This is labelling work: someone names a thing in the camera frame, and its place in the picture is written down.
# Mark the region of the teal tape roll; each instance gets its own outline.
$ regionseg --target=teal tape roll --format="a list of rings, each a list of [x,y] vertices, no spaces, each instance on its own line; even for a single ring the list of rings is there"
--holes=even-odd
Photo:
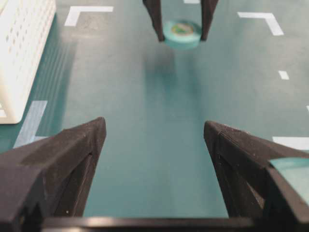
[[[202,28],[193,22],[174,20],[164,24],[163,33],[168,46],[176,49],[190,49],[198,46]]]

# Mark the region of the white line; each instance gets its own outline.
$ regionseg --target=white line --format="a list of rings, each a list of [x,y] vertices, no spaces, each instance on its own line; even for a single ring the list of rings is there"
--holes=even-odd
[[[240,18],[260,18],[265,19],[272,34],[274,36],[284,35],[279,23],[273,13],[257,13],[257,12],[238,12]]]
[[[286,71],[279,70],[278,72],[279,72],[282,80],[290,80],[289,75]]]
[[[237,12],[240,18],[275,18],[273,13]]]
[[[183,0],[185,4],[199,4],[200,0]]]
[[[279,23],[275,18],[267,18],[266,22],[274,36],[284,35]]]
[[[75,27],[81,12],[113,12],[112,6],[71,6],[65,22],[66,27]]]
[[[309,137],[272,137],[277,144],[297,150],[309,150]]]
[[[16,139],[14,148],[32,143],[43,117],[47,101],[33,101],[27,113],[24,124]]]

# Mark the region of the white plastic basket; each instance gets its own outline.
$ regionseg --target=white plastic basket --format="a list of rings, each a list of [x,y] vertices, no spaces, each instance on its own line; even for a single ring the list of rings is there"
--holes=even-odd
[[[0,13],[0,124],[23,117],[55,12],[55,0],[8,0]]]

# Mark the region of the tape roll label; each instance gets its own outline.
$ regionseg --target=tape roll label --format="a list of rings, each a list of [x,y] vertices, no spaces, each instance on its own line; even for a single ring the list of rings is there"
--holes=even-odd
[[[171,31],[180,36],[187,36],[194,33],[194,27],[187,23],[177,23],[175,24]]]

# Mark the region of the teal floor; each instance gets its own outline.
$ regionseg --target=teal floor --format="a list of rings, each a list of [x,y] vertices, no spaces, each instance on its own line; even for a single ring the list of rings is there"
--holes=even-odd
[[[114,11],[82,13],[65,27],[72,5]],[[200,22],[199,5],[162,5],[164,20]],[[48,101],[37,136],[105,117],[84,215],[226,217],[204,122],[268,140],[309,136],[308,9],[303,0],[220,0],[208,41],[175,51],[158,43],[141,0],[57,0],[25,115],[32,101]],[[273,13],[284,36],[237,12]],[[22,125],[0,126],[0,152],[14,146]]]

